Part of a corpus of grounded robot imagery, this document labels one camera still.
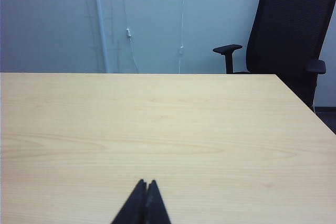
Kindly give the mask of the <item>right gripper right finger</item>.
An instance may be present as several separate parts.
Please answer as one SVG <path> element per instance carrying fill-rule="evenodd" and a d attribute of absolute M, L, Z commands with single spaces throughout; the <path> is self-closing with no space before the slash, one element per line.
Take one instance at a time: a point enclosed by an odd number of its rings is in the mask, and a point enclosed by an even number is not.
<path fill-rule="evenodd" d="M 144 207 L 144 223 L 148 224 L 171 223 L 156 180 L 152 180 L 146 192 L 146 200 Z"/>

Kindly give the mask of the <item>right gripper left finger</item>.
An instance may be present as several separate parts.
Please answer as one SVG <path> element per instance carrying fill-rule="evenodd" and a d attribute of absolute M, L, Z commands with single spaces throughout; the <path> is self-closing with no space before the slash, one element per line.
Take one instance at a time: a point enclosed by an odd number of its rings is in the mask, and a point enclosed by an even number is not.
<path fill-rule="evenodd" d="M 145 200 L 146 182 L 141 179 L 111 223 L 143 223 Z"/>

